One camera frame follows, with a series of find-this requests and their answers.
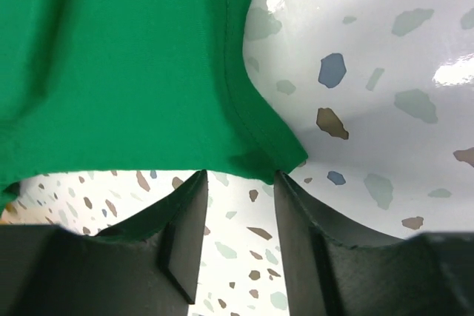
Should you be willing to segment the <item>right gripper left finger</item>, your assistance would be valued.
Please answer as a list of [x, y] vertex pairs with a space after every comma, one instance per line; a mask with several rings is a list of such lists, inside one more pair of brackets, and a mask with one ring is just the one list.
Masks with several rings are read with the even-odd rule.
[[77, 235], [1, 227], [3, 315], [185, 315], [196, 300], [207, 172], [135, 215]]

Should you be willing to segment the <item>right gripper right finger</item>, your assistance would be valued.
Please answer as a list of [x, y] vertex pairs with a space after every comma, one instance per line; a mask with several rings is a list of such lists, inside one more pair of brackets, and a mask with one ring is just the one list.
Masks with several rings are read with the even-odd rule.
[[473, 313], [472, 233], [395, 238], [342, 215], [283, 172], [274, 198], [290, 314]]

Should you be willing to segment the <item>green t-shirt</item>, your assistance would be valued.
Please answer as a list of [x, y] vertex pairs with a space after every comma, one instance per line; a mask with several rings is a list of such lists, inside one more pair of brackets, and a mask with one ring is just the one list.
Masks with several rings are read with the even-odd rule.
[[247, 76], [251, 0], [1, 0], [1, 203], [41, 174], [307, 158]]

